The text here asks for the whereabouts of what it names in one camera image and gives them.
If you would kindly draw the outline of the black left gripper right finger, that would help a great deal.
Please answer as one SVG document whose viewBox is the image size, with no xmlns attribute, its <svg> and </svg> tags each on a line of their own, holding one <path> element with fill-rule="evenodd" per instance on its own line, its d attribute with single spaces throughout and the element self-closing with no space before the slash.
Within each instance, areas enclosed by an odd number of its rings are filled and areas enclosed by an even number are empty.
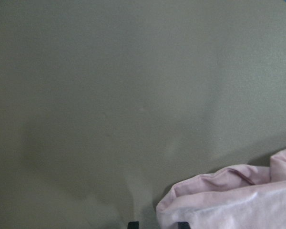
<svg viewBox="0 0 286 229">
<path fill-rule="evenodd" d="M 189 229 L 189 223 L 188 222 L 177 222 L 177 228 L 178 229 Z"/>
</svg>

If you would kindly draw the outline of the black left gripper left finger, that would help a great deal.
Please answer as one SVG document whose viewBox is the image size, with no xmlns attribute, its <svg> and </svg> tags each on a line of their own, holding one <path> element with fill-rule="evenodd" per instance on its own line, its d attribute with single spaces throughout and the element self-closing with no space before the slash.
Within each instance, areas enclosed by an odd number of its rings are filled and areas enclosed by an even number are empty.
<svg viewBox="0 0 286 229">
<path fill-rule="evenodd" d="M 127 229 L 139 229 L 139 222 L 138 221 L 128 222 Z"/>
</svg>

